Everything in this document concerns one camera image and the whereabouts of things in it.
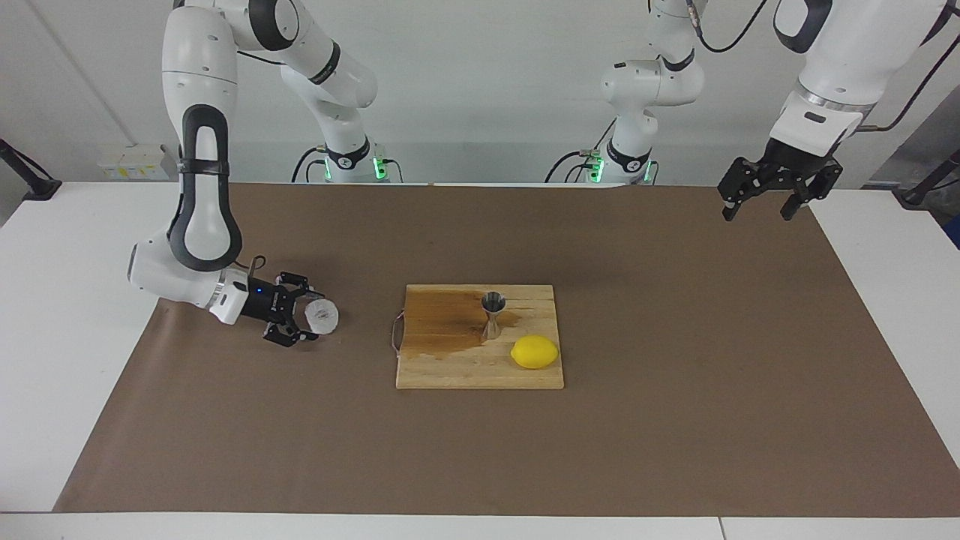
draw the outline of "brown paper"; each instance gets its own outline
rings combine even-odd
[[[160,302],[58,511],[960,516],[960,472],[809,210],[716,191],[239,184],[242,259],[340,328]],[[552,283],[566,389],[397,391],[407,283]]]

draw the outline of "white wall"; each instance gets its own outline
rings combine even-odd
[[[408,182],[541,179],[556,157],[589,147],[610,121],[599,87],[606,66],[650,58],[639,0],[304,1],[377,73],[380,95],[364,113],[368,131],[401,160]],[[99,178],[96,143],[175,147],[159,84],[171,4],[3,0],[0,134],[65,180]],[[803,66],[774,36],[774,4],[733,52],[699,49],[708,76],[700,101],[657,111],[654,158],[663,183],[713,185],[733,158],[762,153]],[[708,39],[728,42],[755,5],[715,0],[705,18]],[[899,110],[955,25],[902,70],[873,120]],[[286,181],[302,150],[320,142],[318,130],[275,67],[239,59],[239,71],[233,179]],[[952,90],[957,73],[960,55],[900,128],[845,143],[842,185],[866,182]]]

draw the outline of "cutting board handle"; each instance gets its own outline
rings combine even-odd
[[[400,342],[396,342],[396,326],[400,324],[400,321],[403,320],[403,315],[406,311],[404,309],[400,310],[400,314],[394,319],[394,325],[390,328],[390,346],[394,348],[394,353],[396,353],[396,359],[400,359],[400,345],[403,344],[403,339],[400,337]]]

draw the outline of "green led light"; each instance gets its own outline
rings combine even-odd
[[[647,170],[643,173],[644,184],[650,185],[657,179],[656,176],[651,175],[651,173],[653,172],[654,166],[656,166],[658,170],[660,169],[660,165],[657,164],[656,161],[653,161],[653,160],[647,161]]]
[[[595,174],[591,174],[590,179],[596,184],[600,184],[600,180],[603,177],[603,167],[604,167],[603,160],[600,160],[596,165],[593,165],[593,168],[597,172]]]
[[[380,158],[373,158],[373,170],[378,180],[387,178],[387,168],[383,166],[383,161]]]

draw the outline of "black cable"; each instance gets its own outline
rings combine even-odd
[[[590,168],[592,168],[592,165],[573,165],[572,167],[570,167],[570,170],[566,172],[566,178],[564,178],[564,184],[570,182],[570,175],[573,174],[573,171],[577,169],[581,169],[582,171],[583,169],[590,169]]]
[[[383,162],[396,165],[396,172],[400,174],[400,183],[403,184],[403,169],[400,168],[400,162],[397,160],[383,160]]]
[[[306,177],[306,182],[308,184],[310,184],[310,167],[316,165],[317,163],[322,163],[324,166],[326,166],[326,160],[313,160],[307,163],[306,171],[303,172],[303,176]]]
[[[247,58],[252,58],[252,59],[254,59],[254,60],[259,60],[259,61],[262,61],[262,62],[264,62],[264,63],[268,63],[268,64],[270,64],[270,65],[286,65],[286,64],[283,63],[282,61],[267,60],[267,59],[265,59],[265,58],[260,58],[260,57],[258,57],[257,55],[252,55],[252,54],[250,54],[250,53],[245,53],[245,52],[243,52],[243,51],[237,51],[237,54],[240,55],[240,56],[247,57]]]
[[[20,151],[17,150],[16,148],[13,148],[12,146],[11,146],[10,148],[11,148],[11,150],[13,150],[13,153],[14,153],[14,154],[17,154],[18,156],[20,156],[20,158],[21,158],[22,160],[24,160],[24,161],[28,162],[30,165],[32,165],[34,169],[36,169],[36,170],[40,171],[41,173],[43,173],[43,175],[47,177],[47,180],[53,180],[53,179],[54,179],[54,177],[50,176],[50,173],[48,173],[46,169],[44,169],[43,167],[41,167],[41,166],[39,165],[39,163],[37,163],[37,162],[34,161],[34,160],[31,160],[31,159],[30,159],[30,156],[27,156],[26,154],[24,154],[23,152],[20,152]]]
[[[937,73],[937,70],[940,69],[940,66],[947,61],[947,58],[953,53],[953,50],[957,48],[957,45],[960,44],[960,34],[957,35],[956,39],[953,40],[953,43],[950,44],[950,47],[947,48],[947,51],[944,53],[937,63],[933,64],[933,67],[926,73],[926,77],[920,82],[920,85],[917,86],[917,89],[913,92],[913,95],[910,96],[910,99],[906,102],[906,105],[903,106],[903,110],[900,111],[900,114],[894,118],[893,122],[886,126],[860,126],[857,128],[856,132],[859,134],[874,134],[874,133],[883,133],[889,132],[890,130],[897,127],[897,124],[906,116],[910,111],[910,108],[913,107],[914,102],[917,101],[917,98],[920,97],[920,94],[924,91],[926,84],[930,82],[930,79],[933,79],[934,74]]]
[[[246,270],[249,274],[252,274],[253,272],[256,272],[257,270],[259,270],[259,269],[261,269],[261,268],[263,268],[264,266],[267,265],[267,258],[266,258],[266,257],[263,257],[262,255],[258,255],[258,256],[256,256],[256,257],[254,257],[253,260],[251,261],[251,265],[253,266],[253,270],[250,269],[250,266],[247,266],[246,264],[238,261],[237,259],[234,259],[234,260],[233,260],[233,264],[239,266],[240,268],[243,268],[243,269]]]
[[[740,31],[740,35],[733,40],[733,43],[727,45],[726,47],[721,47],[719,49],[711,47],[707,40],[704,39],[704,29],[700,24],[700,14],[697,12],[696,7],[693,5],[693,0],[686,0],[686,4],[696,13],[696,19],[693,24],[693,29],[697,34],[697,37],[700,39],[700,42],[704,45],[704,48],[710,51],[711,53],[726,53],[727,51],[733,49],[744,36],[747,35],[747,32],[750,31],[750,27],[754,26],[754,21],[760,15],[760,12],[763,11],[763,7],[767,5],[767,0],[760,0],[760,4],[756,7],[753,16],[750,17],[750,20],[747,21],[747,26],[743,27],[743,30]]]
[[[569,160],[570,158],[576,158],[577,156],[580,156],[580,151],[579,151],[579,150],[577,150],[576,152],[570,152],[569,154],[566,154],[566,155],[564,155],[562,158],[560,158],[559,160],[557,160],[557,162],[553,164],[553,167],[550,168],[550,172],[548,172],[548,173],[546,174],[546,178],[543,179],[543,183],[544,183],[544,184],[549,184],[549,183],[550,183],[550,177],[553,176],[553,173],[557,170],[557,167],[559,167],[559,166],[561,165],[561,163],[563,163],[564,161]]]
[[[296,183],[297,183],[297,175],[300,173],[300,168],[303,167],[303,162],[306,161],[306,159],[310,157],[310,154],[313,154],[314,152],[318,152],[318,153],[321,153],[321,154],[323,153],[323,152],[320,150],[320,148],[319,148],[319,147],[316,147],[316,146],[314,146],[314,147],[311,148],[310,150],[307,150],[306,152],[304,152],[303,155],[300,156],[300,160],[297,161],[297,166],[294,167],[294,174],[293,174],[293,176],[290,177],[290,184],[296,184]]]
[[[615,117],[613,120],[610,121],[610,125],[607,126],[607,129],[604,130],[603,134],[600,135],[600,138],[597,139],[597,143],[593,145],[593,150],[596,150],[597,148],[600,148],[600,143],[603,142],[603,139],[607,138],[607,135],[610,133],[610,130],[613,129],[613,125],[614,125],[614,124],[616,124],[616,117]],[[590,162],[590,158],[587,157],[587,158],[584,160],[584,165],[588,164],[589,162]],[[577,180],[574,180],[574,181],[573,181],[574,184],[578,184],[578,183],[580,182],[580,175],[581,175],[583,172],[584,172],[584,169],[580,169],[579,171],[577,171]]]

